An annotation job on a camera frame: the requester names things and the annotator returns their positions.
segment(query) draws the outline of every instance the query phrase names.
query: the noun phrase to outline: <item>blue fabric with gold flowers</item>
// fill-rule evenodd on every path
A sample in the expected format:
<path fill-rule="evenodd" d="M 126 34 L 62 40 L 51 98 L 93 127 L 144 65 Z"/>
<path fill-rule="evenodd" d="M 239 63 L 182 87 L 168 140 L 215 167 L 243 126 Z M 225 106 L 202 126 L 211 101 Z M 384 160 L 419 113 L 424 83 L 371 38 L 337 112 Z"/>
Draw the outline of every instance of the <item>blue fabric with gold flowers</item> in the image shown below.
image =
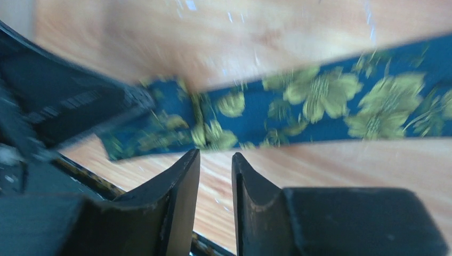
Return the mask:
<path fill-rule="evenodd" d="M 99 135 L 110 160 L 302 142 L 452 135 L 452 35 L 188 94 L 146 84 L 157 108 Z"/>

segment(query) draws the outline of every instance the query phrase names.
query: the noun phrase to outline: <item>light wooden surface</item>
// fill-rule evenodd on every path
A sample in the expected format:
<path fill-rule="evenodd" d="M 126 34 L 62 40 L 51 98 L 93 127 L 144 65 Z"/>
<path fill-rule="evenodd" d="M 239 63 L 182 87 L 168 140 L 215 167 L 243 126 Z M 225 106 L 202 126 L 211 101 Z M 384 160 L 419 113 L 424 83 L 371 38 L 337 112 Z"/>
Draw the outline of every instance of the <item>light wooden surface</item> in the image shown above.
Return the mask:
<path fill-rule="evenodd" d="M 39 0 L 36 42 L 125 81 L 177 74 L 192 90 L 207 90 L 447 33 L 450 10 L 448 0 Z M 112 164 L 96 138 L 64 153 L 126 190 L 180 157 Z M 235 251 L 232 154 L 202 157 L 195 230 Z M 452 241 L 452 140 L 319 143 L 244 155 L 279 186 L 416 191 Z"/>

